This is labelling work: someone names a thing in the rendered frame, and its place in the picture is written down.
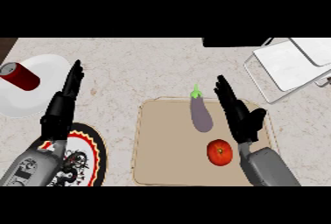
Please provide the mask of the white plate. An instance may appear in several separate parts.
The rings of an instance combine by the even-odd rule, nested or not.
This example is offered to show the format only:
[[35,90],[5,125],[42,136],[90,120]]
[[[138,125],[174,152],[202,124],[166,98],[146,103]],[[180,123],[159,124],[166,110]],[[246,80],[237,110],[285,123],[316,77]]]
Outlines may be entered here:
[[54,54],[41,54],[0,66],[0,114],[26,117],[47,108],[61,89],[70,65]]

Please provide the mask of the black red patterned plate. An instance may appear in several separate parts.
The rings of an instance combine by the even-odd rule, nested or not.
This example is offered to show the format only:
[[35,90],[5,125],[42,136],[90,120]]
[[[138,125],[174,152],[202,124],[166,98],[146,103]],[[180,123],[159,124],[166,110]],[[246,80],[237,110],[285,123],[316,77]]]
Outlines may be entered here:
[[101,186],[107,171],[107,147],[97,130],[75,122],[66,138],[63,164],[48,186]]

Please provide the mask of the red tomato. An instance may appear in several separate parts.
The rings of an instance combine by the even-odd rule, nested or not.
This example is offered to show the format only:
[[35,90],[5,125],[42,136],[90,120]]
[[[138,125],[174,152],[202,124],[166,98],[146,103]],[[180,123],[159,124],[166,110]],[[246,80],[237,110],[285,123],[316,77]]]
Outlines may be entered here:
[[206,145],[206,158],[217,166],[227,165],[233,160],[233,149],[228,143],[215,139]]

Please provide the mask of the beige tray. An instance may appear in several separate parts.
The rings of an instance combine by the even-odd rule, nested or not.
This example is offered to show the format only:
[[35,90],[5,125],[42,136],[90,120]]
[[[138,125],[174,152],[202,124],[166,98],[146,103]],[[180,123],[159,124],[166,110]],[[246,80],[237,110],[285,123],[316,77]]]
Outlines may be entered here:
[[224,140],[233,149],[237,144],[228,131],[220,103],[203,100],[212,128],[199,132],[192,125],[190,100],[158,98],[138,106],[137,130],[131,159],[132,180],[144,186],[248,186],[239,166],[231,162],[214,165],[206,158],[206,145]]

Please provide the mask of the purple eggplant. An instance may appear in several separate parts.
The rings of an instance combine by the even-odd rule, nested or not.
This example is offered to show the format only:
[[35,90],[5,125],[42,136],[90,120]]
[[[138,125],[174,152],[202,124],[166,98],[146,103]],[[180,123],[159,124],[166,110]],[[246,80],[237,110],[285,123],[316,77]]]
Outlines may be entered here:
[[197,85],[193,85],[190,92],[190,120],[199,132],[208,132],[212,129],[212,118],[203,105],[202,92]]

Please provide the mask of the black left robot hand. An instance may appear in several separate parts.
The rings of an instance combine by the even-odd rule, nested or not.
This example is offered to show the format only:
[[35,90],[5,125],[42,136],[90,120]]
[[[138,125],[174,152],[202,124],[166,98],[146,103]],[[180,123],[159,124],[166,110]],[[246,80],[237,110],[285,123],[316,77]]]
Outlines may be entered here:
[[67,139],[70,130],[75,101],[81,80],[84,78],[79,60],[75,61],[66,75],[61,90],[51,97],[45,108],[45,114],[41,116],[41,136],[42,141],[56,141]]

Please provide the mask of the red can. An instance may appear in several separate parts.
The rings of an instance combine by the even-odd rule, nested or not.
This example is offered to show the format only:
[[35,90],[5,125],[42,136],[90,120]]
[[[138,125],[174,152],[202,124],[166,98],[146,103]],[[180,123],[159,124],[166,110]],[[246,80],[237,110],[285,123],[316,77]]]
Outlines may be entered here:
[[0,66],[0,78],[25,91],[33,90],[39,85],[38,76],[16,62]]

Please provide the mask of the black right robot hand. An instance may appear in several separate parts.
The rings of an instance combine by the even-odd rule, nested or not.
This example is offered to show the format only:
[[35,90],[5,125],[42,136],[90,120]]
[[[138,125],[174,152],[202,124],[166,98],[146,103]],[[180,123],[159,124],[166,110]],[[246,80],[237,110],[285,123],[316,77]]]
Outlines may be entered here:
[[236,98],[230,84],[221,75],[217,76],[214,93],[221,104],[233,140],[237,144],[257,142],[257,133],[262,128],[265,110],[262,108],[248,110],[243,101]]

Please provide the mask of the white tiered shelf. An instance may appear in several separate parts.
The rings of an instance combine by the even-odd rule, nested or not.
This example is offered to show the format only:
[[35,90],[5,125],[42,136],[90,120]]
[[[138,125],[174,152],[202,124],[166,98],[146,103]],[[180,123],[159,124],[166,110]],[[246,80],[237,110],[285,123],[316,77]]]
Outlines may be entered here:
[[[273,100],[248,70],[251,58],[257,58],[274,86],[283,92]],[[264,45],[252,51],[242,65],[265,102],[274,104],[311,83],[320,88],[331,85],[331,38],[289,38]]]

